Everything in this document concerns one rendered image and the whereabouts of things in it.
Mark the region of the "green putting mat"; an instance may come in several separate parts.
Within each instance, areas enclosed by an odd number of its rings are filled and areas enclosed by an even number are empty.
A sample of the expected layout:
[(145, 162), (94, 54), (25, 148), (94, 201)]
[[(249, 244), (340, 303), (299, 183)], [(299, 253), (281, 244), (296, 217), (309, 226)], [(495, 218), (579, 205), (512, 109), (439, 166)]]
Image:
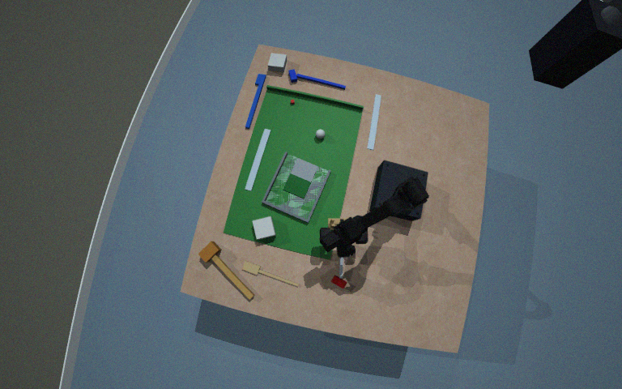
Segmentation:
[[(291, 100), (295, 101), (294, 105)], [(362, 113), (360, 109), (267, 89), (232, 197), (224, 233), (331, 260), (333, 250), (327, 252), (320, 243), (320, 229), (328, 228), (328, 218), (341, 216)], [(271, 132), (253, 188), (245, 190), (264, 129)], [(326, 133), (323, 139), (316, 136), (319, 129)], [(288, 155), (284, 164), (291, 161), (293, 165), (293, 158), (288, 157), (295, 156), (331, 170), (308, 223), (262, 203), (285, 152)], [(269, 216), (275, 236), (257, 240), (253, 221)]]

